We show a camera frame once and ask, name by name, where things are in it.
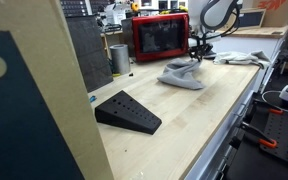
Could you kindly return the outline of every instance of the red microwave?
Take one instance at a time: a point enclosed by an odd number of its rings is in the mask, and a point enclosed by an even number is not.
[[[151,61],[187,53],[188,23],[187,13],[122,20],[129,57],[135,61]]]

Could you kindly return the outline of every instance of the gray cloth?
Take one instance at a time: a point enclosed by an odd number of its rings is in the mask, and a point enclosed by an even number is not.
[[[221,52],[217,53],[214,64],[255,64],[262,69],[270,65],[269,58],[262,51],[255,51],[249,54],[241,52]]]
[[[176,58],[166,65],[163,74],[157,79],[161,82],[187,89],[201,89],[204,86],[193,77],[193,71],[197,70],[200,65],[201,63],[197,60],[184,61]]]

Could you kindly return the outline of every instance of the black wedge-shaped object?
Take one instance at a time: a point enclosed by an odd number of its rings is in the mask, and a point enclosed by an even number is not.
[[[120,91],[95,108],[97,122],[154,134],[161,119],[124,91]]]

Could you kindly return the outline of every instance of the metal cylinder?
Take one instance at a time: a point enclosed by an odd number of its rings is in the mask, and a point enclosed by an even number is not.
[[[127,74],[130,72],[130,61],[126,44],[117,44],[110,47],[114,73]]]

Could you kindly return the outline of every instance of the microwave window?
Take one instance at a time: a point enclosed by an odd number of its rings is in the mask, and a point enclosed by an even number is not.
[[[183,20],[164,20],[139,25],[141,53],[182,48],[185,35],[184,24]]]

